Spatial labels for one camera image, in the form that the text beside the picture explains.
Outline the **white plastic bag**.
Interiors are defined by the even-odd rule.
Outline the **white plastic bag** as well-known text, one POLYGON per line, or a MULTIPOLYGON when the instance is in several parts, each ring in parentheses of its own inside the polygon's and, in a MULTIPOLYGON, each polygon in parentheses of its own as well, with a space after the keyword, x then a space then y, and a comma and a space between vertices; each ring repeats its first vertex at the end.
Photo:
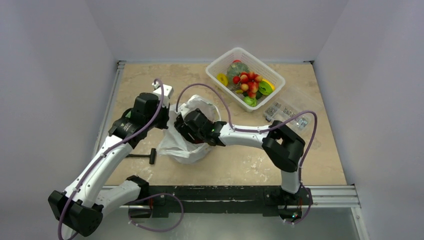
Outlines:
MULTIPOLYGON (((188 101, 180 103, 178 106, 188 110, 200 109, 211 121, 221 120, 218 107, 197 94, 192 95, 188 101)), ((213 147, 207 143, 187 141, 174 127, 177 116, 176 105, 172 104, 169 109, 168 129, 163 131, 164 137, 157 147, 157 153, 161 156, 169 156, 181 164, 193 164, 203 159, 213 147)))

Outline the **red fake fruit bunch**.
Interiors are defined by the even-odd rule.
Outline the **red fake fruit bunch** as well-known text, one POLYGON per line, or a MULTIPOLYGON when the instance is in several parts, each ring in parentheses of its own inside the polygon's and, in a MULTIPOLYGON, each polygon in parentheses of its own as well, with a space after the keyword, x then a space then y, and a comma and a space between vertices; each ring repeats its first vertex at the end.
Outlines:
POLYGON ((260 93, 260 83, 264 78, 254 72, 241 72, 232 78, 234 86, 231 88, 236 94, 241 94, 244 97, 255 97, 260 99, 263 94, 260 93))

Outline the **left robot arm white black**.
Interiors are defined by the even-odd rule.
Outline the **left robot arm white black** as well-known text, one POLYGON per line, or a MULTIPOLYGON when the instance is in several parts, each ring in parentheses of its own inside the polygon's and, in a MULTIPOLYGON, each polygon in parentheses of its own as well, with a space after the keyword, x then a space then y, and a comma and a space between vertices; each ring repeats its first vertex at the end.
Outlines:
POLYGON ((135 175, 106 193, 101 190, 120 162, 147 137, 149 130, 167 128, 171 96, 169 87, 165 92, 156 89, 152 93, 140 93, 133 107, 112 124, 99 151, 82 173, 65 190, 50 194, 48 203, 58 220, 58 239, 87 237, 118 207, 133 201, 138 205, 148 201, 149 183, 135 175))

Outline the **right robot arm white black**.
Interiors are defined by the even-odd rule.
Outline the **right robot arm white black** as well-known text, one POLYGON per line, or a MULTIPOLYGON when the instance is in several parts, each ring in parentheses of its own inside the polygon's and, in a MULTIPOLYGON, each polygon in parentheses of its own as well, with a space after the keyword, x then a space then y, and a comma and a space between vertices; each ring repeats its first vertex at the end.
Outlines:
POLYGON ((300 198, 300 166, 307 153, 306 142, 285 123, 275 120, 271 125, 239 126, 225 121, 211 121, 200 109, 181 112, 174 127, 193 144, 209 146, 246 146, 262 149, 281 172, 282 200, 288 204, 300 198))

